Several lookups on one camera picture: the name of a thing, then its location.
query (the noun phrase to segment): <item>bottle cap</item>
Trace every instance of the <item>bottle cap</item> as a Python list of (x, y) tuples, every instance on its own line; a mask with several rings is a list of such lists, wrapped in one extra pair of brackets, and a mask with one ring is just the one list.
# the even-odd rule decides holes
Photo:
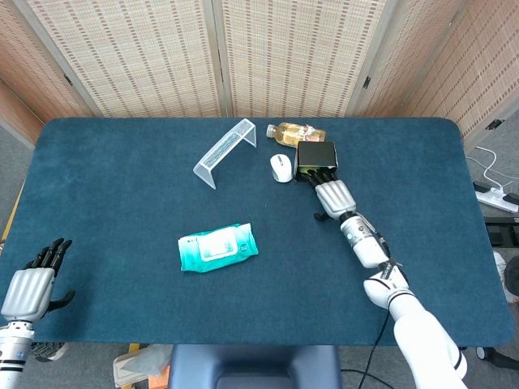
[(273, 138), (274, 137), (274, 125), (269, 124), (267, 126), (267, 138)]

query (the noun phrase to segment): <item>teal wet wipes pack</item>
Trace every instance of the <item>teal wet wipes pack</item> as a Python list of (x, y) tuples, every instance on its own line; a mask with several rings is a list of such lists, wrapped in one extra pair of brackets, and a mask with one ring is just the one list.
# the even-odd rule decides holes
[(205, 273), (258, 254), (251, 224), (233, 224), (178, 239), (182, 271)]

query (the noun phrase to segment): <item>white computer mouse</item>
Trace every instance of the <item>white computer mouse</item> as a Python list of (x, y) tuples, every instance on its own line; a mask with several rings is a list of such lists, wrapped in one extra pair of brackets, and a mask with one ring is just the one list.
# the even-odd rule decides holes
[(292, 179), (292, 164), (285, 154), (276, 154), (270, 159), (272, 175), (277, 182), (288, 182)]

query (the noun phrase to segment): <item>robotic hand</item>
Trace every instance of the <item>robotic hand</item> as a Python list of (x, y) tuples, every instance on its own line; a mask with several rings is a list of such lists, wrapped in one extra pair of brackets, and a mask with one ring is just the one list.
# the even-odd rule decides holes
[(364, 281), (364, 290), (371, 302), (389, 310), (395, 320), (395, 339), (413, 372), (416, 387), (466, 389), (461, 381), (467, 369), (465, 357), (440, 322), (411, 292), (401, 265), (391, 258), (384, 237), (356, 212), (355, 201), (345, 183), (326, 169), (309, 173), (308, 181), (326, 212), (314, 217), (321, 221), (339, 220), (341, 231), (361, 264), (379, 268), (377, 274)]
[(0, 387), (18, 387), (31, 344), (34, 341), (32, 324), (47, 312), (57, 310), (71, 302), (75, 291), (66, 293), (58, 301), (51, 301), (50, 294), (58, 276), (63, 256), (72, 241), (59, 238), (44, 247), (35, 259), (18, 270), (11, 279), (2, 316), (8, 322), (0, 327)]

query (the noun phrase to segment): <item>clear acrylic stand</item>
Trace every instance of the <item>clear acrylic stand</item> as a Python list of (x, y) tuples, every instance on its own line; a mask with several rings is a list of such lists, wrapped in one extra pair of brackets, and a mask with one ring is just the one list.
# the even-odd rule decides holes
[(240, 123), (222, 136), (198, 161), (193, 172), (215, 190), (217, 186), (212, 179), (212, 170), (242, 139), (256, 147), (256, 126), (248, 119), (241, 120)]

